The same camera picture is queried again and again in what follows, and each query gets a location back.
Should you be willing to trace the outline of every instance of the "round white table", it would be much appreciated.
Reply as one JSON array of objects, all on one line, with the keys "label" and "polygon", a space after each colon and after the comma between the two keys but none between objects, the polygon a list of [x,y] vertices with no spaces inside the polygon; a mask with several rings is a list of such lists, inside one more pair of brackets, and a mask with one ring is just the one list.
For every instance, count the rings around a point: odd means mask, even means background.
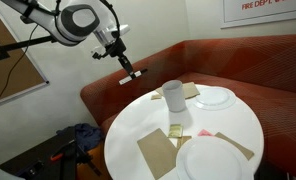
[{"label": "round white table", "polygon": [[[200,91],[208,86],[196,85]],[[194,105],[194,98],[186,99],[187,109],[180,113],[168,110],[164,98],[151,100],[152,91],[129,104],[114,120],[105,142],[105,161],[114,180],[154,179],[137,141],[157,128],[166,135],[170,124],[182,124],[183,135],[196,137],[205,129],[212,134],[221,132],[242,146],[252,150],[248,161],[253,173],[260,164],[264,138],[262,127],[251,108],[240,100],[221,110],[204,110]],[[160,179],[179,179],[176,168]]]}]

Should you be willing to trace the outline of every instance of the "red couch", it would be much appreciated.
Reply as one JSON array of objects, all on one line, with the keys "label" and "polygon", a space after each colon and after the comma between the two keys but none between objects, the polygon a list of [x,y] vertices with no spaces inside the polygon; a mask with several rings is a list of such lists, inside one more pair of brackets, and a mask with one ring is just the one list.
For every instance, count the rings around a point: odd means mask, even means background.
[{"label": "red couch", "polygon": [[171,79],[231,89],[256,113],[265,137],[264,157],[296,176],[296,35],[188,40],[133,64],[148,72],[122,86],[123,70],[81,91],[107,133],[118,113]]}]

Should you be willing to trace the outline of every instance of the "bulletin board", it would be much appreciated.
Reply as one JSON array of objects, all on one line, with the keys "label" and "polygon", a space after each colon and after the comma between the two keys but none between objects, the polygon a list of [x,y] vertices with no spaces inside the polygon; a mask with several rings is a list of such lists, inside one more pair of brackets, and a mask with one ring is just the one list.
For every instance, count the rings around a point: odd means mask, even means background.
[{"label": "bulletin board", "polygon": [[[7,45],[15,42],[14,37],[0,19],[0,45]],[[23,52],[22,49],[9,51],[8,53],[10,57],[0,60],[0,93],[6,84],[9,71],[20,56],[22,56]],[[34,66],[27,56],[24,56],[13,70],[8,87],[3,93],[0,103],[9,101],[46,85],[46,82],[47,81],[42,73]]]},{"label": "bulletin board", "polygon": [[289,19],[296,19],[296,0],[222,0],[222,28]]}]

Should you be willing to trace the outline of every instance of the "tan napkin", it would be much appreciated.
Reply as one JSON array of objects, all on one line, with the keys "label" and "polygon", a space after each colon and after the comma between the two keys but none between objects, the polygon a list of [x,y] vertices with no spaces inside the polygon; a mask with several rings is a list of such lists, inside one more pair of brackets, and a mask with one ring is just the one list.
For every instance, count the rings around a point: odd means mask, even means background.
[{"label": "tan napkin", "polygon": [[186,141],[188,141],[189,139],[191,139],[191,136],[181,136],[180,138],[178,138],[177,140],[177,149],[180,149],[182,145],[184,145],[184,143]]},{"label": "tan napkin", "polygon": [[158,128],[137,143],[155,179],[176,167],[178,150],[161,129]]},{"label": "tan napkin", "polygon": [[[189,82],[189,83],[185,83],[183,84],[183,90],[184,90],[184,94],[185,94],[185,98],[191,98],[194,97],[196,95],[199,95],[199,91],[196,88],[196,85],[194,82]],[[157,88],[156,91],[163,96],[163,91],[162,88]]]},{"label": "tan napkin", "polygon": [[230,142],[232,145],[236,146],[236,148],[238,148],[245,155],[245,157],[248,160],[251,159],[254,156],[254,152],[252,152],[251,150],[243,147],[242,145],[238,144],[237,142],[231,140],[230,138],[223,135],[222,133],[218,132],[215,136],[218,137],[218,138],[224,139],[224,140]]},{"label": "tan napkin", "polygon": [[151,96],[151,100],[154,100],[154,99],[161,99],[162,95],[160,94],[154,94]]}]

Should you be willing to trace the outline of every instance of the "paper cup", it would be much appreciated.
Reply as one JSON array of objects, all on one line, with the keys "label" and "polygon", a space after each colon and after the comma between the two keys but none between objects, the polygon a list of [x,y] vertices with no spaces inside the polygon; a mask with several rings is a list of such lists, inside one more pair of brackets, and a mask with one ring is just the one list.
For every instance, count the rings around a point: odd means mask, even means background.
[{"label": "paper cup", "polygon": [[162,91],[169,111],[180,112],[186,108],[186,101],[181,81],[171,80],[164,83],[162,85]]}]

